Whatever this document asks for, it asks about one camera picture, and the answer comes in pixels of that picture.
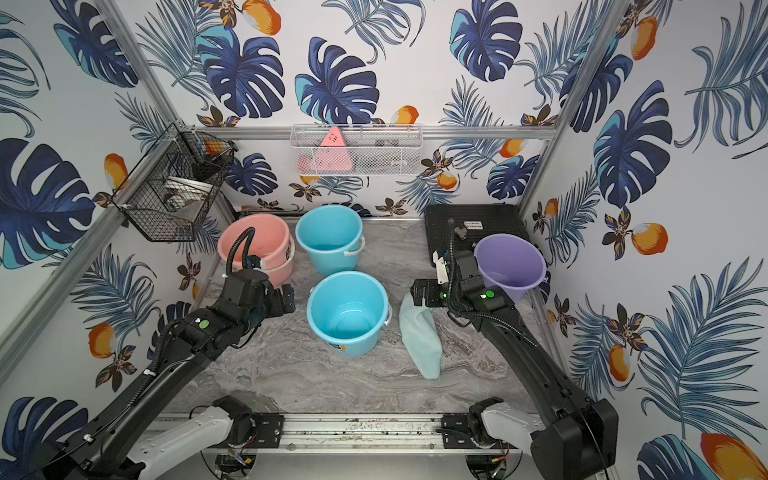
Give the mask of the pink plastic bucket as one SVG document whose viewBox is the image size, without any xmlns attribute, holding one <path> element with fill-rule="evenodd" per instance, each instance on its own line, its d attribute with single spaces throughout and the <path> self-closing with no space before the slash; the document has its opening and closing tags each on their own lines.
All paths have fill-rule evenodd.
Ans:
<svg viewBox="0 0 768 480">
<path fill-rule="evenodd" d="M 227 260 L 235 241 L 249 227 L 255 229 L 255 238 L 248 255 L 256 255 L 261 259 L 262 270 L 267 273 L 274 287 L 285 284 L 293 273 L 296 248 L 288 224 L 278 216 L 249 215 L 229 225 L 218 240 L 220 258 Z"/>
</svg>

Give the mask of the light teal cloth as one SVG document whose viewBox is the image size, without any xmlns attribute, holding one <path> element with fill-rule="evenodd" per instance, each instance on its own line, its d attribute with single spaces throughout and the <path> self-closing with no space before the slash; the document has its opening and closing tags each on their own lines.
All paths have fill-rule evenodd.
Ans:
<svg viewBox="0 0 768 480">
<path fill-rule="evenodd" d="M 412 295 L 406 292 L 399 309 L 398 322 L 402 342 L 422 377 L 438 380 L 443 348 L 431 310 L 416 306 Z"/>
</svg>

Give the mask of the purple plastic bucket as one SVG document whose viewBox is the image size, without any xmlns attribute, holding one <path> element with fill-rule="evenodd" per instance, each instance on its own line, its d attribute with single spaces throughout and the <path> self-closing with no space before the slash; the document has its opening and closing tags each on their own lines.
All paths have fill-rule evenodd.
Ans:
<svg viewBox="0 0 768 480">
<path fill-rule="evenodd" d="M 546 275 L 540 251 L 519 236 L 489 235 L 477 243 L 474 256 L 485 286 L 499 287 L 514 302 L 538 287 Z"/>
</svg>

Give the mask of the teal plastic bucket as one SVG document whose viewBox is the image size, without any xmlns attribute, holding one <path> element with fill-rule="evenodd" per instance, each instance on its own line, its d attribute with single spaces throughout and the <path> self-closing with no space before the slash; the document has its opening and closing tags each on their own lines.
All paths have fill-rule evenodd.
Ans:
<svg viewBox="0 0 768 480">
<path fill-rule="evenodd" d="M 354 270 L 365 246 L 362 218 L 342 205 L 310 210 L 299 219 L 295 235 L 323 276 Z"/>
</svg>

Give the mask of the teal bucket with label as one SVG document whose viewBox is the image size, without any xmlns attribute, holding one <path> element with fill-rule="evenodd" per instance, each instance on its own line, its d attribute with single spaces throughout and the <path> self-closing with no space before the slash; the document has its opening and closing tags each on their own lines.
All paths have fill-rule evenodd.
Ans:
<svg viewBox="0 0 768 480">
<path fill-rule="evenodd" d="M 313 333 L 350 358 L 363 356 L 376 346 L 392 315 L 383 285 L 358 271 L 326 277 L 311 290 L 307 302 Z"/>
</svg>

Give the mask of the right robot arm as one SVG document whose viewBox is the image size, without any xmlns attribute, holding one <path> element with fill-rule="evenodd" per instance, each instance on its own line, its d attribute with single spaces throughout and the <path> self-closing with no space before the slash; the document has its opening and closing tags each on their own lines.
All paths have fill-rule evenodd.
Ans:
<svg viewBox="0 0 768 480">
<path fill-rule="evenodd" d="M 619 416 L 607 400 L 592 399 L 530 333 L 514 301 L 486 286 L 474 254 L 458 250 L 454 220 L 446 227 L 447 281 L 417 279 L 418 307 L 444 308 L 459 327 L 473 327 L 502 355 L 536 412 L 511 408 L 499 397 L 473 404 L 466 424 L 441 434 L 478 448 L 514 447 L 530 456 L 545 479 L 588 479 L 615 463 Z"/>
</svg>

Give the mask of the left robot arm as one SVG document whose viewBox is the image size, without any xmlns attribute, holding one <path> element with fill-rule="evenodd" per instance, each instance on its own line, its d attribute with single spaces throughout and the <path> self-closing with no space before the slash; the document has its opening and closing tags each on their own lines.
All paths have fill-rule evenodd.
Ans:
<svg viewBox="0 0 768 480">
<path fill-rule="evenodd" d="M 149 366 L 66 442 L 46 441 L 32 455 L 29 479 L 155 479 L 210 446 L 243 448 L 258 434 L 253 411 L 226 396 L 195 418 L 150 440 L 140 438 L 169 402 L 229 349 L 244 347 L 262 322 L 292 313 L 289 285 L 273 286 L 250 248 L 246 228 L 226 258 L 224 285 L 209 307 L 168 322 Z"/>
</svg>

